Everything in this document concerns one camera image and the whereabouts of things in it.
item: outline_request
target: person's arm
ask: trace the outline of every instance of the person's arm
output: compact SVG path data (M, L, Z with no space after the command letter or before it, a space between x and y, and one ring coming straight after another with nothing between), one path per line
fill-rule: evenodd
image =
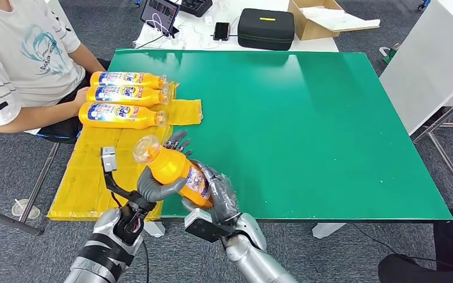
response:
M83 66L86 71L90 73L106 71L93 53L91 53L91 51L89 51L89 49L87 49L87 47L82 43L74 52L68 53L68 56L72 58L74 62Z
M46 127L66 119L77 116L80 107L86 102L86 90L82 88L77 92L74 101L53 106L22 107L8 124L0 126L0 133L18 133Z
M98 62L98 59L87 49L84 44L77 38L75 32L69 27L65 26L58 16L56 16L49 7L46 5L44 0L35 0L41 12L50 20L50 23L60 39L65 50L67 50L68 56L74 60L75 63L81 65L90 73L96 71L105 71L105 68Z

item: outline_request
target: bottle label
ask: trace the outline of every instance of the bottle label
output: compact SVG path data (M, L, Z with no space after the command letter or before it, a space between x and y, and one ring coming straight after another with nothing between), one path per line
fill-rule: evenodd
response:
M143 87L98 87L94 93L96 101L117 101L118 96L132 100L142 97Z
M209 199L211 196L211 192L206 187L204 175L193 166L190 166L190 169L188 170L185 186L191 188L194 192L200 193L205 199Z
M87 118L94 121L135 121L138 106L93 103L87 112Z
M133 85L141 84L142 81L143 73L127 72L103 72L98 79L100 85Z

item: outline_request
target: person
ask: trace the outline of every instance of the person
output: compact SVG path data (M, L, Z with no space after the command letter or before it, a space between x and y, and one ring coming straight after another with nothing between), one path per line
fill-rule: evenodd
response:
M419 266L406 255L391 254L378 265L381 283L453 283L453 221L433 225L436 271Z
M0 133L75 143L97 59L44 0L0 0Z

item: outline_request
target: white t-shirt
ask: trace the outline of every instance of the white t-shirt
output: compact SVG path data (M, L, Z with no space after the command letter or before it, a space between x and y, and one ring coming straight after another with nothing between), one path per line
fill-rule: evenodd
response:
M86 73L68 56L79 39L44 0L9 2L12 12L0 10L0 126L14 120L21 107L57 104Z

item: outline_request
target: yellow plastic mat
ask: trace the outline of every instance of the yellow plastic mat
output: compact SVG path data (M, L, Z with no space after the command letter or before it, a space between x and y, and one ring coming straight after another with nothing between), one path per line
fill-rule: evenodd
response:
M125 190L135 190L136 181L145 168L133 160L133 147L148 134L156 135L165 142L172 134L173 124L199 124L202 119L200 100L174 100L166 106L154 106L152 110L167 110L168 124L165 127L150 127L144 130L83 128L75 144L74 152L53 200L48 217L55 221L94 221L109 208L117 207L105 186L100 160L100 148L115 146L117 170L114 178ZM118 197L125 204L127 200ZM146 221L160 217L162 202L157 203Z

